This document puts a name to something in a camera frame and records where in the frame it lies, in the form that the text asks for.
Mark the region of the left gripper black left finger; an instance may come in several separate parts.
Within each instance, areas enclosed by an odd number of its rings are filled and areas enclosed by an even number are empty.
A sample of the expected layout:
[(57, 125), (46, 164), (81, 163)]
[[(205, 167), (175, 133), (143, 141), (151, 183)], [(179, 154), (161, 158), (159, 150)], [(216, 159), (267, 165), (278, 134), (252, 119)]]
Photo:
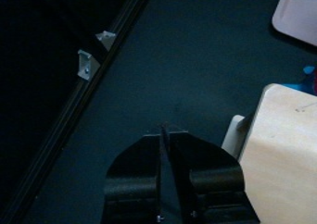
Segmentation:
[(160, 223), (160, 137), (144, 135), (116, 156), (105, 175), (101, 224)]

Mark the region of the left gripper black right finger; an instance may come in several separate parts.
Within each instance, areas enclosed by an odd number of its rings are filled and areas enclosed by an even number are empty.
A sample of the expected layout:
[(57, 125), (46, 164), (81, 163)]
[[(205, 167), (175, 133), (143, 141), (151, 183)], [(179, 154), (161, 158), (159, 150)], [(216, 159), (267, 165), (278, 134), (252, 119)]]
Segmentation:
[(183, 224), (259, 224), (244, 192), (242, 166), (212, 143), (163, 129)]

